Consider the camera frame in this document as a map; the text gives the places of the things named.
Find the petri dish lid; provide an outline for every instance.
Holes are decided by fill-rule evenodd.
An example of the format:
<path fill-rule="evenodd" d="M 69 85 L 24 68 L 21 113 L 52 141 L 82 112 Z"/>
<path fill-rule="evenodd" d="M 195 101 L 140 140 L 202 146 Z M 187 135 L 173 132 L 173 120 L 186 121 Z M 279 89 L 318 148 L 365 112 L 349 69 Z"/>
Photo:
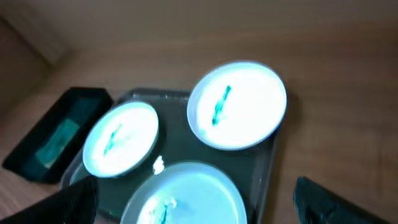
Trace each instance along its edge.
<path fill-rule="evenodd" d="M 181 162 L 136 190 L 121 223 L 246 224 L 247 217 L 239 191 L 222 171 L 199 162 Z"/>
<path fill-rule="evenodd" d="M 200 80 L 190 95 L 187 116 L 200 141 L 232 151 L 271 135 L 286 104 L 286 90 L 276 72 L 257 62 L 232 62 Z"/>
<path fill-rule="evenodd" d="M 155 109 L 130 101 L 106 113 L 90 131 L 83 146 L 83 163 L 97 177 L 123 175 L 141 164 L 159 133 Z"/>

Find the black object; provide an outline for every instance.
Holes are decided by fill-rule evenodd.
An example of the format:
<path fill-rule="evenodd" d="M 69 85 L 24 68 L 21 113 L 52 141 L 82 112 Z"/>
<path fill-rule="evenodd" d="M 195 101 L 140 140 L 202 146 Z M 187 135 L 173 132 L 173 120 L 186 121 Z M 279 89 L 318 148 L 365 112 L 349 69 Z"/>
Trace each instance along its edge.
<path fill-rule="evenodd" d="M 37 204 L 0 221 L 0 224 L 91 224 L 94 223 L 98 184 L 87 177 Z"/>
<path fill-rule="evenodd" d="M 294 202 L 301 224 L 388 223 L 306 177 L 297 180 Z"/>
<path fill-rule="evenodd" d="M 143 181 L 153 175 L 154 161 L 162 156 L 164 166 L 182 161 L 202 161 L 225 172 L 239 189 L 248 216 L 248 223 L 262 223 L 271 169 L 276 153 L 277 131 L 250 149 L 221 151 L 210 148 L 191 132 L 187 120 L 189 91 L 135 89 L 125 94 L 118 104 L 145 101 L 159 117 L 159 137 L 150 156 L 123 177 L 98 179 L 98 211 L 105 218 L 119 220 L 127 201 Z M 61 187 L 88 176 L 82 165 L 81 152 L 70 164 L 61 180 Z"/>
<path fill-rule="evenodd" d="M 112 104 L 103 88 L 70 88 L 8 155 L 3 168 L 27 180 L 58 182 Z"/>

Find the black container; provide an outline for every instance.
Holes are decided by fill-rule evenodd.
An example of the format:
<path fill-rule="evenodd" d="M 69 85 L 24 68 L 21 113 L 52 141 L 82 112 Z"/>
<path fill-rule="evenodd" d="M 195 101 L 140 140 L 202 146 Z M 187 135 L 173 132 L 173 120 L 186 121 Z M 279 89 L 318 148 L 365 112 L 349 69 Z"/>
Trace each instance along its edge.
<path fill-rule="evenodd" d="M 30 181 L 57 183 L 112 104 L 103 88 L 70 88 L 8 155 L 3 168 Z"/>
<path fill-rule="evenodd" d="M 297 179 L 293 199 L 301 224 L 388 224 L 306 177 Z"/>
<path fill-rule="evenodd" d="M 248 223 L 262 223 L 277 132 L 257 146 L 242 151 L 213 149 L 199 141 L 190 130 L 187 120 L 189 94 L 189 91 L 135 89 L 118 101 L 120 104 L 139 100 L 152 105 L 159 117 L 159 138 L 151 155 L 138 168 L 119 178 L 98 180 L 101 218 L 120 220 L 127 201 L 143 181 L 153 175 L 152 165 L 162 156 L 166 167 L 182 161 L 198 161 L 221 169 L 240 191 Z M 61 188 L 89 175 L 81 154 L 65 172 Z"/>

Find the white speck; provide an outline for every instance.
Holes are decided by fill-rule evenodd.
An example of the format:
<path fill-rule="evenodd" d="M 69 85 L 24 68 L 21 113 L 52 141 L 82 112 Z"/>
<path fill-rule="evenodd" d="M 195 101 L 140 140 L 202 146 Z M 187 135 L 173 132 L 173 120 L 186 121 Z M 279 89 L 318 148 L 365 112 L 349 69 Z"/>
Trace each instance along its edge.
<path fill-rule="evenodd" d="M 175 208 L 177 206 L 177 201 L 175 200 L 175 198 L 171 198 L 168 204 L 172 205 L 173 208 Z"/>
<path fill-rule="evenodd" d="M 164 170 L 164 161 L 163 161 L 162 156 L 159 156 L 156 159 L 156 161 L 154 162 L 153 168 L 154 168 L 155 175 L 161 173 Z"/>

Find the black tray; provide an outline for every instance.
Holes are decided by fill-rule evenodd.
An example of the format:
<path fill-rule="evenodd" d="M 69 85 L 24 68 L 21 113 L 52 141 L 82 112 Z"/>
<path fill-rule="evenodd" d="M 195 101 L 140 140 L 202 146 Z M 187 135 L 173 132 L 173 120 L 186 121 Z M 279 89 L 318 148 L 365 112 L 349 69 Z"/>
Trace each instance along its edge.
<path fill-rule="evenodd" d="M 242 151 L 220 151 L 200 142 L 187 121 L 189 91 L 135 89 L 117 104 L 141 100 L 151 104 L 159 117 L 159 138 L 149 158 L 137 169 L 117 179 L 99 179 L 99 214 L 120 220 L 134 191 L 152 172 L 154 161 L 162 156 L 167 167 L 180 161 L 203 161 L 225 172 L 239 189 L 248 223 L 262 223 L 271 169 L 276 152 L 277 131 L 257 146 Z M 81 151 L 64 173 L 61 188 L 88 176 Z"/>

